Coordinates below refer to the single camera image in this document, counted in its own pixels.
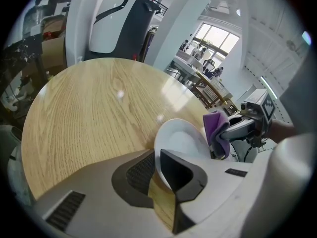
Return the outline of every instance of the round wooden table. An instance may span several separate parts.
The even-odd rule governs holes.
[[[94,59],[67,68],[39,92],[22,135],[22,161],[38,199],[80,168],[154,147],[160,126],[173,118],[204,134],[206,109],[180,82],[147,64]],[[149,196],[171,229],[174,194],[156,173]]]

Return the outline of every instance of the purple cloth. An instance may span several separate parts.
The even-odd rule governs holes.
[[[229,128],[229,119],[224,112],[214,111],[203,116],[208,145],[212,146],[213,153],[218,159],[225,159],[230,153],[229,140],[220,138],[220,135]]]

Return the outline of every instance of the wooden chair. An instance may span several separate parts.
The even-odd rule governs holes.
[[[218,100],[221,101],[221,104],[227,105],[226,100],[219,94],[219,92],[211,85],[209,80],[199,71],[196,72],[196,74],[200,77],[200,80],[193,85],[191,91],[192,93],[200,99],[204,104],[206,109],[209,109],[215,104]],[[205,86],[199,86],[200,83],[203,83],[205,86],[209,86],[214,93],[217,95],[217,98],[212,100],[205,92],[204,88]]]

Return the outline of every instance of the fluorescent light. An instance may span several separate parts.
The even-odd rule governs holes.
[[[269,90],[272,92],[272,94],[274,95],[274,97],[277,99],[276,94],[273,92],[272,88],[268,85],[267,81],[264,79],[263,76],[261,76],[261,79],[263,80],[263,82],[265,83],[265,85],[269,88]]]
[[[305,31],[305,32],[302,34],[302,37],[303,37],[304,41],[306,41],[306,43],[307,43],[309,46],[312,44],[312,39],[311,39],[311,37],[310,37],[310,35],[309,35],[308,32]]]

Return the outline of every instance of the wooden tabletop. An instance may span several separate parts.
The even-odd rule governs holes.
[[[154,147],[173,118],[204,134],[206,109],[163,71],[127,59],[94,59],[67,68],[39,92],[22,135],[25,176],[36,199],[80,168]],[[171,229],[174,194],[154,175],[149,196]]]

